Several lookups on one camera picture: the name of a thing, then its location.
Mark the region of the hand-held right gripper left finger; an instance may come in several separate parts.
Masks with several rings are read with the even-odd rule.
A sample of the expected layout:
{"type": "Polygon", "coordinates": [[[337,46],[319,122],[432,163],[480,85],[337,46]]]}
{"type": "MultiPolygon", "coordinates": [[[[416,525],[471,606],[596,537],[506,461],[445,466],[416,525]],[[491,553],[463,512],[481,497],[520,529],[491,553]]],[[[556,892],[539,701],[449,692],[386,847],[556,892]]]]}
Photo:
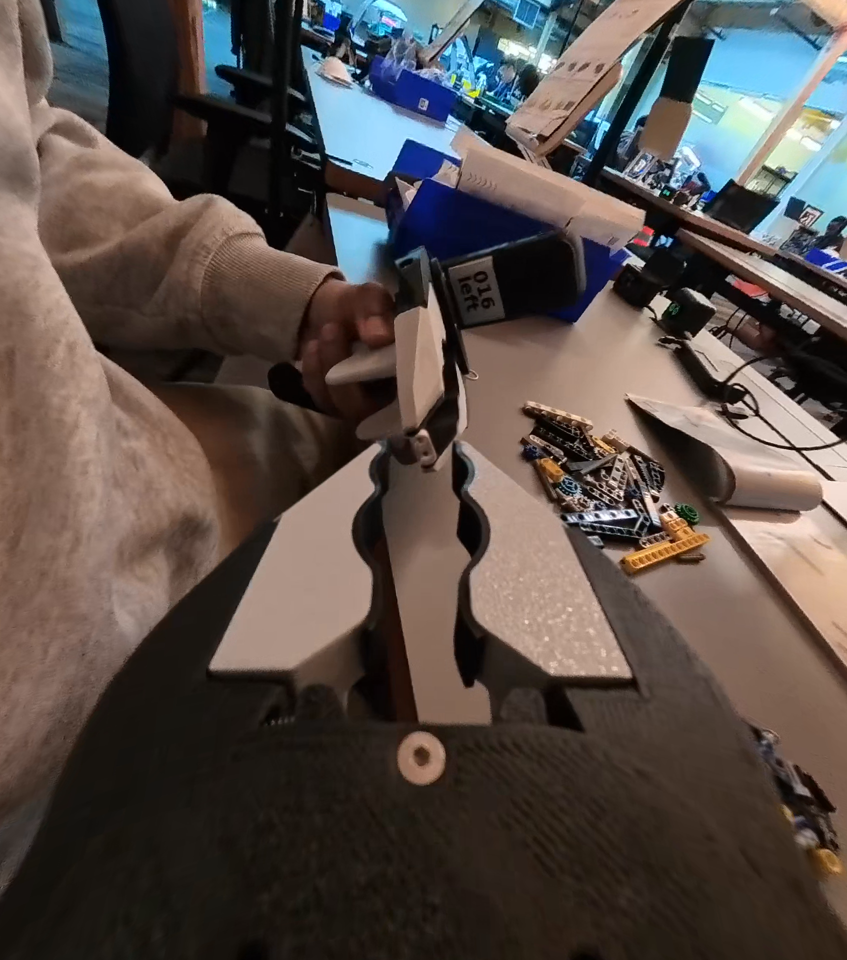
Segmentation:
{"type": "Polygon", "coordinates": [[[280,685],[354,685],[374,575],[358,550],[361,508],[380,492],[374,443],[286,510],[249,579],[209,674],[280,685]]]}

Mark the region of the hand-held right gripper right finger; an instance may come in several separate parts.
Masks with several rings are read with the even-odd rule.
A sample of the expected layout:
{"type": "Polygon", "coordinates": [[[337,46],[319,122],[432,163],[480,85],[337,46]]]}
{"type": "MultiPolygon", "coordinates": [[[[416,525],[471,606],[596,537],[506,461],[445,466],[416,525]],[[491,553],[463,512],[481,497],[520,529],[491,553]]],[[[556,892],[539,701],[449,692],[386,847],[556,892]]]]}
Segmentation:
{"type": "Polygon", "coordinates": [[[457,441],[452,485],[466,564],[454,658],[486,690],[629,687],[634,674],[563,522],[457,441]]]}

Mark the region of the grey lego connector piece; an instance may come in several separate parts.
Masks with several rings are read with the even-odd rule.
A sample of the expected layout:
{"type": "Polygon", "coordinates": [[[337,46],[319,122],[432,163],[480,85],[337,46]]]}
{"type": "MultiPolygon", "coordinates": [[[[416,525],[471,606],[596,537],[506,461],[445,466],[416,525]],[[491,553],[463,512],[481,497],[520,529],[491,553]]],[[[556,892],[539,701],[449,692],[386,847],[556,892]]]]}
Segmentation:
{"type": "Polygon", "coordinates": [[[403,466],[417,466],[424,472],[438,468],[441,454],[427,429],[418,429],[411,434],[392,435],[388,448],[393,459],[403,466]]]}

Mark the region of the person's left forearm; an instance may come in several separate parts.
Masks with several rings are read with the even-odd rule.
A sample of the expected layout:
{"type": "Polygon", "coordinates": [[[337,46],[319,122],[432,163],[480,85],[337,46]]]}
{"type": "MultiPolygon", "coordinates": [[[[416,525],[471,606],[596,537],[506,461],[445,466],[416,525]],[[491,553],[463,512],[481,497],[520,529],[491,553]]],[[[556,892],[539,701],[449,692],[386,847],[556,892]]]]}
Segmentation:
{"type": "Polygon", "coordinates": [[[202,195],[135,216],[81,254],[67,283],[95,341],[296,359],[311,305],[343,276],[270,246],[235,206],[202,195]]]}

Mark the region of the pile of lego beams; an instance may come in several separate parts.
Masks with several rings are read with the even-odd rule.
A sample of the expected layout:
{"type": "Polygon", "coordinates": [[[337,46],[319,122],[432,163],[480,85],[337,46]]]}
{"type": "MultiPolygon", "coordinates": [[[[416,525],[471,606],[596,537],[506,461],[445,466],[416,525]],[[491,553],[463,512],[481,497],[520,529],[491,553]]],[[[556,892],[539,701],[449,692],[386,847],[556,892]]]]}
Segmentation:
{"type": "Polygon", "coordinates": [[[653,456],[615,430],[604,434],[580,414],[528,400],[519,440],[562,525],[596,548],[621,551],[618,565],[632,577],[706,559],[710,536],[693,505],[665,498],[668,477],[653,456]]]}

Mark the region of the pile of lego pins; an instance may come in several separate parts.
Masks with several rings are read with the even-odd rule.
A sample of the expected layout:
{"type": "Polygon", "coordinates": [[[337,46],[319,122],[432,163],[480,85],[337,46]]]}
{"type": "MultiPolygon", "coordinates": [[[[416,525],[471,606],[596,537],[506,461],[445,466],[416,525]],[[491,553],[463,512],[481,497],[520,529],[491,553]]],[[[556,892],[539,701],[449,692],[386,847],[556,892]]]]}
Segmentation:
{"type": "Polygon", "coordinates": [[[775,731],[754,725],[749,729],[797,846],[820,879],[842,876],[845,868],[834,824],[837,808],[810,773],[780,753],[775,731]]]}

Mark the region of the person's left hand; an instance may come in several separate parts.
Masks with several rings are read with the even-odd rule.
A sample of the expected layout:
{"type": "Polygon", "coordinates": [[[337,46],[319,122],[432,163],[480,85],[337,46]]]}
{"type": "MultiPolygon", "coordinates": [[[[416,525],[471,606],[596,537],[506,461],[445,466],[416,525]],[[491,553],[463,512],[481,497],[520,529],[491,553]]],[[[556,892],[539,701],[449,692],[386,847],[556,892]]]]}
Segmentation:
{"type": "Polygon", "coordinates": [[[380,350],[393,344],[395,317],[393,295],[380,283],[334,276],[321,282],[299,328],[298,362],[303,387],[322,413],[357,425],[387,404],[359,384],[330,386],[326,376],[355,345],[380,350]]]}

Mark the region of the blue plastic bin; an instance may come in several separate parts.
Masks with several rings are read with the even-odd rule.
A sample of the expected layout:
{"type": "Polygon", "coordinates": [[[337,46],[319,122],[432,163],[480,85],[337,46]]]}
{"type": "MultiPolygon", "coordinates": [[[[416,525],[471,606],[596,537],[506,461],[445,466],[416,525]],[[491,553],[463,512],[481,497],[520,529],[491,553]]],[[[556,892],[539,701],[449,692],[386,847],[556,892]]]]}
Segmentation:
{"type": "Polygon", "coordinates": [[[583,239],[567,229],[532,220],[522,214],[492,206],[486,201],[454,192],[426,180],[417,191],[391,173],[385,203],[388,241],[395,258],[423,247],[434,258],[456,258],[544,232],[565,232],[583,242],[585,292],[574,307],[551,316],[574,323],[610,281],[612,270],[622,265],[622,248],[583,239]]]}

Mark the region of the white papers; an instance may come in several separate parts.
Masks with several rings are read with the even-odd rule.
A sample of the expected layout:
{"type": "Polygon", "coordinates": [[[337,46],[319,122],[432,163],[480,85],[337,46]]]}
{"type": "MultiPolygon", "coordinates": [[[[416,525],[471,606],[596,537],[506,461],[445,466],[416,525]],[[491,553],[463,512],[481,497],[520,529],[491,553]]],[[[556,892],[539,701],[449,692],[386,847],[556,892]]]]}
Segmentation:
{"type": "Polygon", "coordinates": [[[644,228],[646,213],[549,168],[495,148],[465,127],[451,141],[454,156],[405,140],[391,173],[422,190],[438,183],[493,207],[566,229],[615,252],[644,228]]]}

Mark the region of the person's beige pants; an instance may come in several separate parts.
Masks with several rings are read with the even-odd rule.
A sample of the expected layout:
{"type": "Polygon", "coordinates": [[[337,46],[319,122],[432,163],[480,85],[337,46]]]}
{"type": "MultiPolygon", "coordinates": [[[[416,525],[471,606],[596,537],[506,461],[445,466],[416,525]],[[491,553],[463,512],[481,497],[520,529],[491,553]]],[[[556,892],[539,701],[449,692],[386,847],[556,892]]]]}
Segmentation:
{"type": "Polygon", "coordinates": [[[209,463],[226,556],[366,450],[354,426],[255,386],[165,383],[157,397],[209,463]]]}

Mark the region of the black cube with green lights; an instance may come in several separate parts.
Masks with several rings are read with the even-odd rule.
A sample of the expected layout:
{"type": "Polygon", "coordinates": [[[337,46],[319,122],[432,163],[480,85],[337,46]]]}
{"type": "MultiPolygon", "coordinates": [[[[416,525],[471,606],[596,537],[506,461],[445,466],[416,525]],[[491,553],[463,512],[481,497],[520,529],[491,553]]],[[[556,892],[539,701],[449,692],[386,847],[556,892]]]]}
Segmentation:
{"type": "Polygon", "coordinates": [[[665,335],[679,341],[694,339],[716,314],[716,306],[704,294],[681,287],[666,292],[667,306],[659,316],[665,335]]]}

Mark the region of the black flat power box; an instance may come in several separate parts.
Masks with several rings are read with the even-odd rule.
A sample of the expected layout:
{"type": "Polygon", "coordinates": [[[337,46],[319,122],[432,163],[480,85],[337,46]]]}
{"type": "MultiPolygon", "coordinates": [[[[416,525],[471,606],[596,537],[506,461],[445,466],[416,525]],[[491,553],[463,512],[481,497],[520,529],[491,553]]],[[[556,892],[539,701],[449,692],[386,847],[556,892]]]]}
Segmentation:
{"type": "Polygon", "coordinates": [[[705,362],[706,358],[689,343],[678,343],[673,349],[673,355],[698,392],[707,400],[736,404],[744,399],[745,388],[740,384],[731,383],[726,376],[718,377],[705,362]]]}

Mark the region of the curled instruction booklet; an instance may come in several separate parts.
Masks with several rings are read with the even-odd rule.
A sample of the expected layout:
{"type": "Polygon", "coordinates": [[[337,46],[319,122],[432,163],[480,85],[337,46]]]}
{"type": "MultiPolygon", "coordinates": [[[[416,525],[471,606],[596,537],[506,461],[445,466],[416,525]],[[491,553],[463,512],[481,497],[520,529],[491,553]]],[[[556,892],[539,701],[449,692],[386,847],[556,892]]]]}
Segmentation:
{"type": "Polygon", "coordinates": [[[625,400],[712,503],[778,513],[805,513],[822,505],[822,480],[812,467],[744,436],[711,410],[633,393],[625,400]]]}

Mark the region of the wooden table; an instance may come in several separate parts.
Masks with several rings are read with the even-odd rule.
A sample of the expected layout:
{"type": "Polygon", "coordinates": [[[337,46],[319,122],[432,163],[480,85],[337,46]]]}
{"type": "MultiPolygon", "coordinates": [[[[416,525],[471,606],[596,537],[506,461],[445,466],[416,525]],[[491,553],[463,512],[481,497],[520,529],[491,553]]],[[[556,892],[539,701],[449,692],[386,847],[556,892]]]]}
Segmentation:
{"type": "Polygon", "coordinates": [[[801,312],[820,328],[847,344],[847,302],[825,294],[763,258],[743,253],[712,239],[679,229],[676,239],[705,258],[722,280],[733,277],[752,283],[772,300],[801,312]]]}

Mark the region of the black office chair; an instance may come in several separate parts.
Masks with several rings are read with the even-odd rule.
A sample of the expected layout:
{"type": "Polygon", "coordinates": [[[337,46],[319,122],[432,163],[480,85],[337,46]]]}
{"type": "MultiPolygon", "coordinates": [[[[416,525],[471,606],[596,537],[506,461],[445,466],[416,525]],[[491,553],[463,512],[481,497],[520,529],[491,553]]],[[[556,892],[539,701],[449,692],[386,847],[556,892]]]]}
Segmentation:
{"type": "Polygon", "coordinates": [[[324,190],[315,139],[296,123],[309,106],[301,71],[303,2],[249,2],[237,31],[238,66],[216,74],[229,97],[185,90],[183,31],[173,3],[101,1],[108,70],[105,136],[154,163],[177,197],[231,200],[280,249],[324,190]]]}

